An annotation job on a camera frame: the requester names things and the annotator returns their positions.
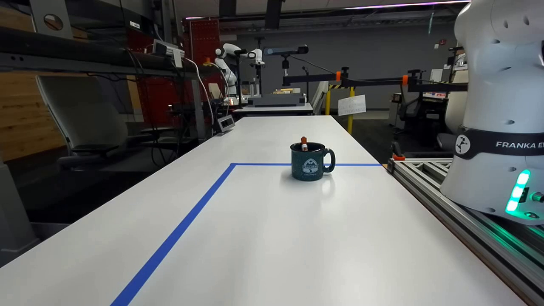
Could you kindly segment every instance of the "dark green mug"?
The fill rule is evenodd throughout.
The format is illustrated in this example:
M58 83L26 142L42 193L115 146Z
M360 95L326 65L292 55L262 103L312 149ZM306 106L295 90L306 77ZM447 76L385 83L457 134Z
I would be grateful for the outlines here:
M300 181L317 181L323 177L323 173L335 169L335 153L320 143L309 142L307 145L308 151L302 150L302 143L291 145L291 174ZM327 153L331 154L331 165L328 168L323 165Z

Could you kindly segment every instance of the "ceiling light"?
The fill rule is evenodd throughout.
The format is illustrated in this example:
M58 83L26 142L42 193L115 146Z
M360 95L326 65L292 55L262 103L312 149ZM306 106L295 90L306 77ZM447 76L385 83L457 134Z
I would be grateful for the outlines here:
M471 2L471 0L455 0L455 1L440 1L440 2L420 2L420 3L403 3L403 4L386 4L386 5L369 5L369 6L367 6L367 7L345 8L344 10L402 8L402 7L415 7L415 6L423 6L423 5L455 4L455 3L468 3L468 2Z

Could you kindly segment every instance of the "gray wall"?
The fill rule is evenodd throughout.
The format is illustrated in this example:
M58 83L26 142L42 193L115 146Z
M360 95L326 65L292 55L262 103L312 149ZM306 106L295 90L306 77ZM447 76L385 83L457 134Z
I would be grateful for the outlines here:
M241 48L253 50L257 47L254 37L258 35L239 35L234 42ZM454 47L457 40L452 25L434 25L428 34L427 26L402 26L366 29L326 30L322 32L274 33L265 36L263 46L296 46L307 44L308 54L299 55L331 71L342 66L350 67L350 78L400 77L410 69L427 70L424 78L428 79L431 69L441 69L447 61L449 47ZM434 49L441 39L447 39L445 46ZM270 93L282 87L283 70L280 56L264 56L266 68L263 69L263 92ZM303 75L302 66L310 74L327 73L306 63L290 59L289 75ZM246 62L241 67L243 80L253 78L255 69ZM306 92L306 83L292 84ZM310 99L317 83L310 83ZM399 92L398 86L360 87L356 94L365 94L367 108L389 108L393 93ZM331 108L337 108L338 99L349 96L349 90L333 90Z

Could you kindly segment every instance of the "ceiling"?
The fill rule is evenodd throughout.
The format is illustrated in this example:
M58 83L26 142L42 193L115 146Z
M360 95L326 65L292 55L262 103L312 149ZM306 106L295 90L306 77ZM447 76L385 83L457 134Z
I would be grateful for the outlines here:
M174 0L177 16L215 17L219 16L219 0ZM368 5L388 5L404 3L423 3L430 0L286 0L282 12L342 9ZM267 0L237 0L236 14L262 14L266 11Z

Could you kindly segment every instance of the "workbench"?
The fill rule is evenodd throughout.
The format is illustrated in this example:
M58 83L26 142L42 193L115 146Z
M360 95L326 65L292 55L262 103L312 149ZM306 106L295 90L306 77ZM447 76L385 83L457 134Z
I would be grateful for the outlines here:
M313 114L313 108L310 103L306 103L303 106L245 106L243 108L236 109L232 113L235 115L246 116L311 115Z
M290 175L306 136L336 153ZM3 305L524 305L330 116L243 118L0 268Z

